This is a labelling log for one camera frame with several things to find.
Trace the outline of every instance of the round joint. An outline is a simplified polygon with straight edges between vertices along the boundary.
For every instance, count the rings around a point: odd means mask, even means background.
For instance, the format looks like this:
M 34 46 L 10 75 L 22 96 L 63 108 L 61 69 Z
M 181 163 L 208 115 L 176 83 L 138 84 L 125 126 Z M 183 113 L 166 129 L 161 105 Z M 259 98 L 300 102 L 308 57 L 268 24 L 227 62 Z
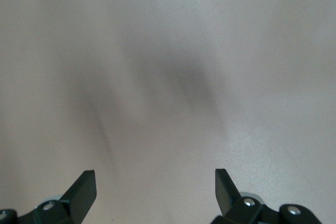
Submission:
M 254 206 L 256 203 L 254 202 L 254 200 L 252 200 L 251 198 L 246 198 L 244 199 L 244 203 L 246 206 L 248 207 L 252 207 Z
M 300 215 L 301 214 L 300 209 L 295 207 L 295 206 L 289 206 L 287 209 L 292 215 Z
M 52 201 L 50 201 L 48 204 L 46 204 L 46 205 L 43 206 L 43 210 L 47 211 L 50 208 L 52 208 L 53 206 L 54 206 L 54 203 Z
M 0 214 L 0 220 L 3 220 L 7 217 L 7 213 L 6 211 L 2 211 L 2 213 Z

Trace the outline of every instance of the glossy surface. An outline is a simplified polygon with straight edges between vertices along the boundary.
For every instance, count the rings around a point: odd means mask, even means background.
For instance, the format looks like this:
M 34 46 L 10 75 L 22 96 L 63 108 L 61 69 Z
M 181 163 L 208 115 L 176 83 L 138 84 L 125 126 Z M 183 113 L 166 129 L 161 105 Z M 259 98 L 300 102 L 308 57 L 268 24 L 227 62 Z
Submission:
M 95 169 L 84 223 L 210 223 L 215 168 L 336 213 L 336 0 L 0 0 L 0 208 Z

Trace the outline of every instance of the black mechanical part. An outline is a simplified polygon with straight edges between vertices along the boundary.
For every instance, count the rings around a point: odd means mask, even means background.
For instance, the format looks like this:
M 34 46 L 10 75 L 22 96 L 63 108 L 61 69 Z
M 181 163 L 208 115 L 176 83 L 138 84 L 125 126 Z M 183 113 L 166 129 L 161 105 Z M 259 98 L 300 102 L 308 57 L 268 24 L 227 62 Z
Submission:
M 306 207 L 282 205 L 276 212 L 252 197 L 241 197 L 225 169 L 216 169 L 216 198 L 223 216 L 212 224 L 321 224 Z
M 94 171 L 86 170 L 60 200 L 44 202 L 20 217 L 14 209 L 0 210 L 0 224 L 81 224 L 96 196 Z

